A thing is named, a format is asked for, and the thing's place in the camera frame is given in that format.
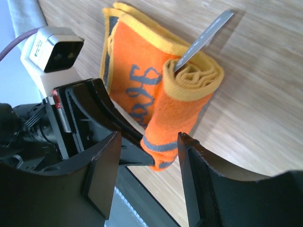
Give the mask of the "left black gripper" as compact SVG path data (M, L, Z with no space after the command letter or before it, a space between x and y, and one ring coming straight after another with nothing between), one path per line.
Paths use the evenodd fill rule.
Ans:
M118 131L122 136L120 165L154 165L151 155L140 146L142 134L115 108L100 79L55 87L45 100L63 160L91 148L111 132Z

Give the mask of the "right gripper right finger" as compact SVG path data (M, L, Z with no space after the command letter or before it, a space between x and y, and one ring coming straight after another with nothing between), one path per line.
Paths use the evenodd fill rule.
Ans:
M178 157L192 227L300 227L303 173L261 175L178 134Z

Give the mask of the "orange grey giraffe towel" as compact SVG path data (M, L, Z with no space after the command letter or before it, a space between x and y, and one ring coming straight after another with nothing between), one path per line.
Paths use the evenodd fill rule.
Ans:
M177 135L189 133L224 78L222 67L198 52L177 72L189 44L137 9L116 2L102 10L100 66L110 98L144 128L140 145L154 171L176 159Z

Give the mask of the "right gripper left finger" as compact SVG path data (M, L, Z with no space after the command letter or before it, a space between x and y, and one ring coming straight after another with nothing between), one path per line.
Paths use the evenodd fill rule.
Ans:
M1 226L102 227L110 216L121 142L121 134L113 132L42 172L2 164Z

